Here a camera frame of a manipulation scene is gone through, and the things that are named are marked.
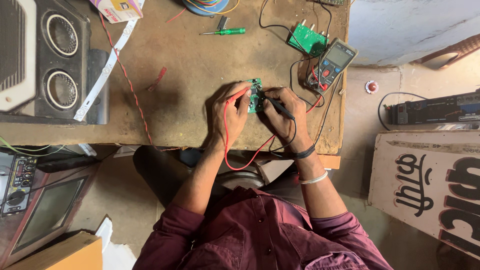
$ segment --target speaker box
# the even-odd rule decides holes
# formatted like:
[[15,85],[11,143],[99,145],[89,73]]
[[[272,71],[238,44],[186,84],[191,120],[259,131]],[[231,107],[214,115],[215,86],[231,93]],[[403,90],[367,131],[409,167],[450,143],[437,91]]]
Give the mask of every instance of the speaker box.
[[73,119],[100,74],[91,70],[106,63],[90,54],[102,54],[90,50],[90,21],[65,0],[0,1],[0,122],[107,123],[105,93],[83,122]]

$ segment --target hand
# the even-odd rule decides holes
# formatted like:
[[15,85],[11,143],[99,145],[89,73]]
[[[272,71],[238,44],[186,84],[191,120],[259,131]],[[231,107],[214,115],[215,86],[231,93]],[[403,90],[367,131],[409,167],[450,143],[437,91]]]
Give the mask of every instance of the hand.
[[[252,83],[243,81],[240,83],[234,84],[230,90],[224,93],[221,97],[219,97],[214,105],[213,105],[213,143],[217,144],[218,142],[223,141],[223,149],[225,149],[225,143],[227,141],[227,133],[225,130],[225,123],[224,123],[224,109],[226,101],[235,95],[236,93],[242,91],[246,87],[251,87]],[[238,109],[235,107],[235,102],[229,103],[227,105],[227,128],[228,128],[228,146],[227,150],[230,150],[230,147],[233,145],[235,140],[239,137],[243,127],[245,126],[245,122],[247,121],[248,117],[248,105],[250,104],[250,95],[252,94],[251,90],[245,92],[243,96],[241,96],[240,105]]]
[[[297,97],[291,89],[286,87],[267,91],[265,92],[265,96],[281,100],[285,109],[295,117],[295,121],[297,122],[297,135],[290,144],[292,151],[295,153],[301,153],[310,148],[313,142],[308,136],[306,116],[307,106],[305,105],[305,102]],[[293,121],[285,114],[278,113],[273,104],[267,99],[264,100],[264,108],[264,112],[275,130],[282,138],[289,142],[295,133],[295,124]]]

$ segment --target wooden workbench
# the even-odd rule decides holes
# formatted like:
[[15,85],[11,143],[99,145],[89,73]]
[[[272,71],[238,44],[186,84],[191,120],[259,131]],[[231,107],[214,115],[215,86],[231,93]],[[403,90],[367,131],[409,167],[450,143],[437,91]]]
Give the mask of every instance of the wooden workbench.
[[[235,0],[230,0],[229,7]],[[98,13],[88,1],[73,1],[91,22],[91,48],[111,50]],[[208,35],[215,31],[220,16],[200,17],[177,2],[146,1],[130,40],[120,54],[138,96],[154,144],[159,146],[200,147],[206,144],[211,129],[211,105],[219,89],[231,82],[261,78],[264,89],[288,86],[290,65],[302,59],[296,49],[285,43],[288,32],[280,27],[261,29],[258,25],[261,1],[240,0],[238,7],[226,15],[229,28],[245,27],[246,34],[234,36]],[[344,6],[327,6],[332,12],[330,40],[348,36],[348,1]],[[329,15],[318,3],[311,1],[269,0],[262,24],[294,27],[306,19],[306,26],[315,24],[315,31],[326,31]],[[125,23],[107,24],[114,42]],[[158,87],[149,92],[162,67],[168,70]],[[304,78],[307,61],[293,69],[295,92],[311,102],[315,95],[299,86]],[[346,88],[345,80],[341,83]],[[326,104],[331,97],[328,91]],[[335,94],[327,115],[318,153],[337,153],[342,145],[345,95]],[[326,105],[308,115],[308,129],[316,138]],[[256,150],[271,135],[272,127],[265,119],[249,115],[245,128],[233,149]],[[12,145],[46,145],[77,143],[149,144],[140,113],[128,82],[117,64],[110,76],[110,123],[90,126],[53,126],[0,123],[0,135]],[[272,147],[279,146],[278,139]]]

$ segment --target man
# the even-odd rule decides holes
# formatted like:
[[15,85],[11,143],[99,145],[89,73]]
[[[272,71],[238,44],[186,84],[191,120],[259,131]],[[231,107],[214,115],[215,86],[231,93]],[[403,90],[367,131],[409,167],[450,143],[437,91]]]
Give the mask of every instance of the man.
[[[168,182],[165,178],[170,177],[167,171],[151,169],[158,167],[155,160],[159,152],[144,148],[135,153],[137,171],[166,209],[133,269],[392,269],[355,216],[347,212],[315,153],[295,160],[298,173],[266,186],[288,183],[290,192],[285,197],[272,195],[275,192],[268,189],[263,192],[240,186],[225,191],[214,182],[225,153],[225,103],[250,85],[235,84],[215,102],[213,136],[175,196],[171,192],[175,185],[158,188],[155,184]],[[238,109],[234,104],[227,107],[228,149],[245,125],[250,94],[248,91],[241,97]],[[297,135],[289,147],[293,153],[305,153],[313,145],[307,132],[305,103],[288,88],[265,95],[280,100],[295,116]],[[267,99],[264,108],[277,133],[290,141],[295,131],[293,121],[278,113]],[[303,194],[306,210],[288,201],[288,195],[293,197],[295,191],[301,191],[300,197]],[[171,202],[165,199],[168,193],[173,197]]]

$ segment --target maroon shirt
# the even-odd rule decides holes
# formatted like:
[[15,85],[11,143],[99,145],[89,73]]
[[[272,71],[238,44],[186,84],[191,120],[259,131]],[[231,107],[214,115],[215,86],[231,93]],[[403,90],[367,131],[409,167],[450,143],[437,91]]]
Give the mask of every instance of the maroon shirt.
[[133,270],[392,269],[352,213],[311,219],[240,186],[206,216],[171,203],[153,228]]

